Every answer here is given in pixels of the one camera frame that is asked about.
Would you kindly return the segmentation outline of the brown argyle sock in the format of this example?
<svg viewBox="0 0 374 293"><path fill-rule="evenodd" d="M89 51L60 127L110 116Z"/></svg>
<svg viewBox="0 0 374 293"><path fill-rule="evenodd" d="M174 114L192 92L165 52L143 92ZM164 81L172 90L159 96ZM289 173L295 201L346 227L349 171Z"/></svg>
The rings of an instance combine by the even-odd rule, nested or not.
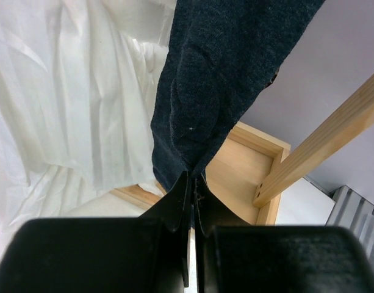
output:
<svg viewBox="0 0 374 293"><path fill-rule="evenodd" d="M279 69L277 69L273 75L273 77L268 81L268 83L265 85L265 88L268 88L269 86L272 85L272 83L274 83L275 79L277 78L278 76L278 73L279 73Z"/></svg>

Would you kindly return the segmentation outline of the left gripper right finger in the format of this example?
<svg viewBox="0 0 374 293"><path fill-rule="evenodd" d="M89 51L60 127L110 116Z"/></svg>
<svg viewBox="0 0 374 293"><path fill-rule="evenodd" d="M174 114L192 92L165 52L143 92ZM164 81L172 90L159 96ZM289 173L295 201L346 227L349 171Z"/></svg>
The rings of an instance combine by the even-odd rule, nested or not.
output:
<svg viewBox="0 0 374 293"><path fill-rule="evenodd" d="M193 193L199 292L374 292L373 270L351 231L250 225L204 178Z"/></svg>

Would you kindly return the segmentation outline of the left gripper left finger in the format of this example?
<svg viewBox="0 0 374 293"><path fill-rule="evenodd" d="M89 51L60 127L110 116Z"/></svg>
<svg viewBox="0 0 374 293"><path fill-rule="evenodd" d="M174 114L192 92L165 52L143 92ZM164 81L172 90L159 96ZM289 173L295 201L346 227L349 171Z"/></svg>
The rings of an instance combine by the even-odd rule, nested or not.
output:
<svg viewBox="0 0 374 293"><path fill-rule="evenodd" d="M0 292L183 292L190 175L139 217L26 222L0 262Z"/></svg>

